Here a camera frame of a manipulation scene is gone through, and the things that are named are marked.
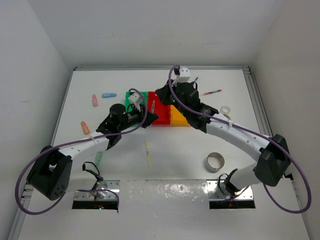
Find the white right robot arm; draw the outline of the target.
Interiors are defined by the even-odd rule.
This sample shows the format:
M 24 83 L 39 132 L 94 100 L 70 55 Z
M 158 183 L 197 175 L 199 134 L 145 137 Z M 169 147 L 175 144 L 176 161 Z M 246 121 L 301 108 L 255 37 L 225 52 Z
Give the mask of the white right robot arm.
M 254 161 L 245 168 L 234 169 L 223 182 L 224 194 L 234 196 L 241 189 L 263 183 L 275 187 L 290 165 L 290 160 L 276 147 L 288 149 L 286 139 L 255 135 L 248 129 L 231 123 L 231 120 L 209 105 L 201 102 L 199 92 L 190 82 L 179 83 L 155 91 L 163 105 L 174 106 L 196 130 L 221 138 L 243 152 Z

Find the dark red ink pen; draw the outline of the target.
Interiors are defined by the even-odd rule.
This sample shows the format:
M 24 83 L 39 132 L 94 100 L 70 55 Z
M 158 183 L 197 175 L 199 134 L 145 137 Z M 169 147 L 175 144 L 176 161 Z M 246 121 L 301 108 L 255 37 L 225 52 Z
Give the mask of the dark red ink pen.
M 151 112 L 152 112 L 152 113 L 154 113 L 154 110 L 155 110 L 155 103 L 156 103 L 156 101 L 153 100 L 153 101 L 152 101 L 152 105 L 151 105 Z

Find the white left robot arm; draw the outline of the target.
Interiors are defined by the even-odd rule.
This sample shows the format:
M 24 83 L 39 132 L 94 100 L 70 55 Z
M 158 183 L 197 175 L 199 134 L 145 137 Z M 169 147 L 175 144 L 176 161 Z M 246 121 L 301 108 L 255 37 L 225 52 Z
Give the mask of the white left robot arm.
M 120 133 L 125 130 L 136 125 L 147 128 L 158 118 L 143 104 L 129 112 L 123 104 L 113 104 L 89 141 L 51 151 L 48 151 L 49 145 L 44 147 L 42 152 L 45 154 L 35 161 L 26 181 L 49 200 L 57 200 L 67 191 L 72 167 L 84 163 L 98 152 L 114 147 L 122 138 Z

